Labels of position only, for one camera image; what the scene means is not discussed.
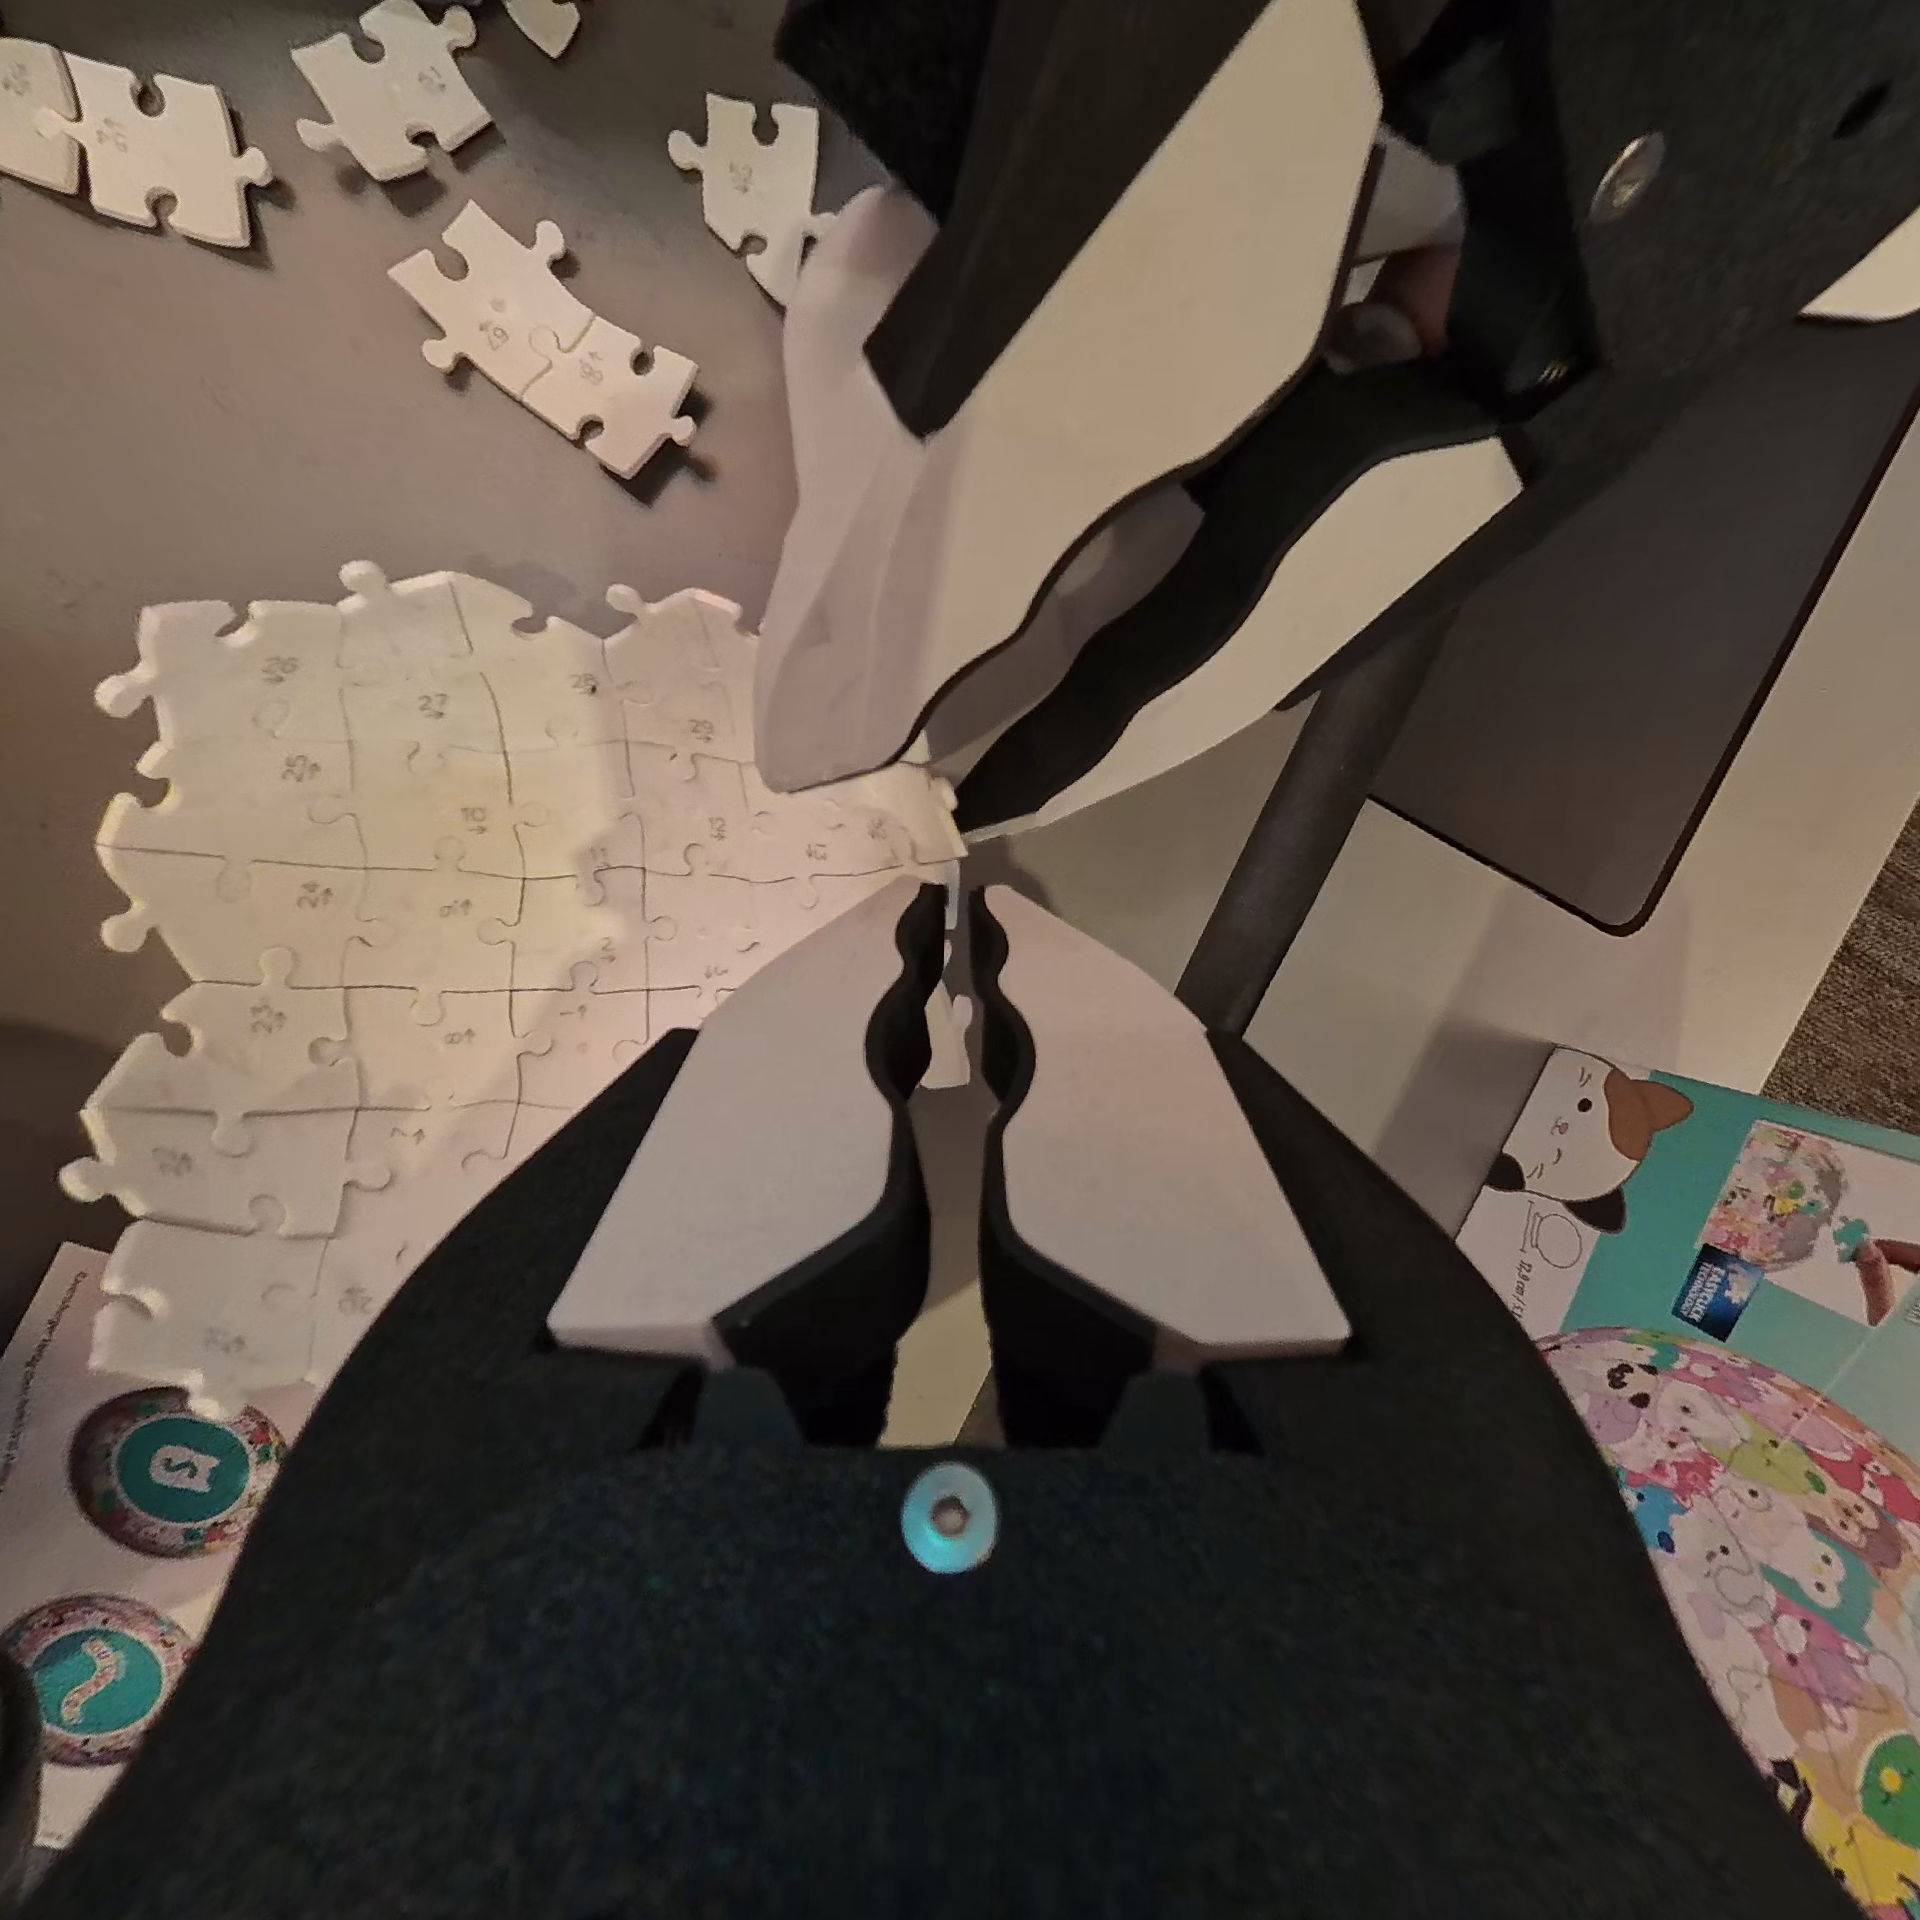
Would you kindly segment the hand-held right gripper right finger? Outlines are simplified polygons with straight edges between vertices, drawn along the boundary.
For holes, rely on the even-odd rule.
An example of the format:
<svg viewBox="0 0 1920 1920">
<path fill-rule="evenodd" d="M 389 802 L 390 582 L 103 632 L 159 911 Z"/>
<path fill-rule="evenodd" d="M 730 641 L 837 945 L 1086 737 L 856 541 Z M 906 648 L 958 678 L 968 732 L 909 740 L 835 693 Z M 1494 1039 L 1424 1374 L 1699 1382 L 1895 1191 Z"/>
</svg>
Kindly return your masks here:
<svg viewBox="0 0 1920 1920">
<path fill-rule="evenodd" d="M 1351 1320 L 1200 1020 L 1008 884 L 974 894 L 972 945 L 1012 1261 L 1162 1365 L 1340 1353 Z"/>
</svg>

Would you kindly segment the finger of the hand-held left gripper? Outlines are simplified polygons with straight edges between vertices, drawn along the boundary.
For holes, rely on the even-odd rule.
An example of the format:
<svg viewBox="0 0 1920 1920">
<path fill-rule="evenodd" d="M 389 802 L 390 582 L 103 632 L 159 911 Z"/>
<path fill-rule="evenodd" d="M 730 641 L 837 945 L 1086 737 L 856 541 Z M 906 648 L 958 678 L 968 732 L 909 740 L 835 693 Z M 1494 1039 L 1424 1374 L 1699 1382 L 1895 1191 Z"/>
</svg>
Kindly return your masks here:
<svg viewBox="0 0 1920 1920">
<path fill-rule="evenodd" d="M 768 786 L 902 756 L 1094 533 L 1304 370 L 1381 125 L 1370 8 L 783 6 L 781 63 L 887 185 L 783 311 Z"/>
<path fill-rule="evenodd" d="M 956 790 L 965 834 L 1050 825 L 1303 693 L 1520 495 L 1496 422 L 1439 365 L 1318 368 L 1191 484 L 1171 569 L 1082 646 Z"/>
</svg>

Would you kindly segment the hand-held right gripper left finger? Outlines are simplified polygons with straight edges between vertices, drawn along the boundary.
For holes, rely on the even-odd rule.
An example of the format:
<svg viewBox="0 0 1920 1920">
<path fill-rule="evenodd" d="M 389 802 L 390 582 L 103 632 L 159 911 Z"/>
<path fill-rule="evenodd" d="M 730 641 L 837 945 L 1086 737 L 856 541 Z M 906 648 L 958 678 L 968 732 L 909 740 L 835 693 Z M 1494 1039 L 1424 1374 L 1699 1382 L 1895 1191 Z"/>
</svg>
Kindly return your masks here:
<svg viewBox="0 0 1920 1920">
<path fill-rule="evenodd" d="M 917 1317 L 942 889 L 887 884 L 702 1023 L 554 1303 L 563 1349 L 867 1369 Z"/>
</svg>

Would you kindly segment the half-built colourful puzzle ball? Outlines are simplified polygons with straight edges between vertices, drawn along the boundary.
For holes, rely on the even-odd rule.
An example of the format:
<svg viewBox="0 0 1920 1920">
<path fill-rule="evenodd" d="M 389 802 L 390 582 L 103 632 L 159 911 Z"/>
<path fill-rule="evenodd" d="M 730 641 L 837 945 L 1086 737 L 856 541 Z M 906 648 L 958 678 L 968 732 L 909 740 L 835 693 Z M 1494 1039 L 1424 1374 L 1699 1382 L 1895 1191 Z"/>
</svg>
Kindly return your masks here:
<svg viewBox="0 0 1920 1920">
<path fill-rule="evenodd" d="M 120 953 L 186 984 L 82 1108 L 69 1192 L 130 1222 L 88 1365 L 224 1412 L 323 1384 L 413 1264 L 664 1031 L 963 853 L 922 749 L 780 796 L 756 640 L 710 592 L 611 636 L 460 570 L 143 607 L 151 705 L 95 834 Z"/>
</svg>

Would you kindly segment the printed cardboard puzzle box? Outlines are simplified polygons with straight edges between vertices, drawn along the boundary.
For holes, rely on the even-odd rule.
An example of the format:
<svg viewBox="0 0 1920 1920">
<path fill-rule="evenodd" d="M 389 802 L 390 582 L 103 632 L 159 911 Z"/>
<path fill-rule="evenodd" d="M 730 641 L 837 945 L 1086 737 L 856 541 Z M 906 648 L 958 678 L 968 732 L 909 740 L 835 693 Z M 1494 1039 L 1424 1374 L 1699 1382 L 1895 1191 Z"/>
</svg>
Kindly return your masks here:
<svg viewBox="0 0 1920 1920">
<path fill-rule="evenodd" d="M 1559 1046 L 1458 1247 L 1823 1872 L 1918 1913 L 1918 1140 Z"/>
</svg>

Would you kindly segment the scattered pile of puzzle pieces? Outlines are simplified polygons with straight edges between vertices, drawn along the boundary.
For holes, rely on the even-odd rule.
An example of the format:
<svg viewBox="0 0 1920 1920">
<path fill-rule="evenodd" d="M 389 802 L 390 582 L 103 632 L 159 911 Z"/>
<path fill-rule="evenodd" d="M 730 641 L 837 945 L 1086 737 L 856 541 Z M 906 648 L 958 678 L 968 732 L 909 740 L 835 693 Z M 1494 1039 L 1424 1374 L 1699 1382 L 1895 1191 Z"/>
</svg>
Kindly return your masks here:
<svg viewBox="0 0 1920 1920">
<path fill-rule="evenodd" d="M 295 122 L 310 153 L 348 158 L 367 181 L 394 185 L 420 175 L 429 149 L 454 153 L 491 128 L 460 65 L 476 40 L 467 4 L 372 4 L 356 30 L 374 56 L 348 32 L 293 49 L 323 109 Z M 774 102 L 766 138 L 754 102 L 722 93 L 703 102 L 703 132 L 674 129 L 667 158 L 700 178 L 706 228 L 786 303 L 806 252 L 835 222 L 814 201 L 822 119 L 810 105 Z M 239 143 L 218 87 L 143 82 L 118 63 L 5 36 L 2 109 L 6 178 L 84 193 L 118 223 L 166 223 L 213 249 L 252 247 L 248 191 L 271 185 L 275 169 L 260 149 Z M 446 274 L 434 249 L 389 266 L 438 328 L 420 346 L 428 365 L 443 374 L 468 365 L 623 479 L 662 446 L 690 442 L 695 422 L 680 406 L 696 365 L 595 314 L 558 276 L 567 239 L 555 223 L 539 222 L 523 245 L 467 204 L 440 241 L 462 274 Z"/>
</svg>

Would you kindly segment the person's left hand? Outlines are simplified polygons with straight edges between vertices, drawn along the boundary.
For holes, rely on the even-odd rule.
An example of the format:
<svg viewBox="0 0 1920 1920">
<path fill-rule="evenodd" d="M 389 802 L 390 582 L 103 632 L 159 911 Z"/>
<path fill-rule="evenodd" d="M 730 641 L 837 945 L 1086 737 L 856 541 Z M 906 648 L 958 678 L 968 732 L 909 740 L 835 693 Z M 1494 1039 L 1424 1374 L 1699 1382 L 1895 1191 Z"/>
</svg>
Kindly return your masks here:
<svg viewBox="0 0 1920 1920">
<path fill-rule="evenodd" d="M 1376 265 L 1360 300 L 1328 328 L 1326 360 L 1340 374 L 1435 358 L 1450 342 L 1460 247 L 1418 247 Z"/>
</svg>

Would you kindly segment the black rounded table panel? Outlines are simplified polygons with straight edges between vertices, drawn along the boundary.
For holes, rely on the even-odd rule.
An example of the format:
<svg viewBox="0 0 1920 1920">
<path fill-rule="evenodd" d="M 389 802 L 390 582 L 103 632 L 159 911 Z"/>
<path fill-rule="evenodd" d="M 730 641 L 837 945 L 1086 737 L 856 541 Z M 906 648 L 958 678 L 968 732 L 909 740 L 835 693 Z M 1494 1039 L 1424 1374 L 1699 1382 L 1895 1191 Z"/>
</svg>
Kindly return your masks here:
<svg viewBox="0 0 1920 1920">
<path fill-rule="evenodd" d="M 1918 318 L 1799 319 L 1460 610 L 1374 802 L 1608 932 L 1659 901 L 1915 420 Z"/>
</svg>

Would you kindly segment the white printed instruction leaflet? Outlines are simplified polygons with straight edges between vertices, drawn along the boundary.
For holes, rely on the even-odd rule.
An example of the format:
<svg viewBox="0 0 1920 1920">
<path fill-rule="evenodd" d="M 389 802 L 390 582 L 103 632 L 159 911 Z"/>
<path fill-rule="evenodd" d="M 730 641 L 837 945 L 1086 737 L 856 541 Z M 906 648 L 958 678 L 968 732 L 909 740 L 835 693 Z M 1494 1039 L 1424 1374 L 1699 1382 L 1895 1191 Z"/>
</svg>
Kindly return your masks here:
<svg viewBox="0 0 1920 1920">
<path fill-rule="evenodd" d="M 66 1846 L 170 1704 L 315 1389 L 227 1424 L 98 1374 L 104 1255 L 60 1242 L 5 1351 L 2 1626 L 38 1711 L 38 1849 Z"/>
</svg>

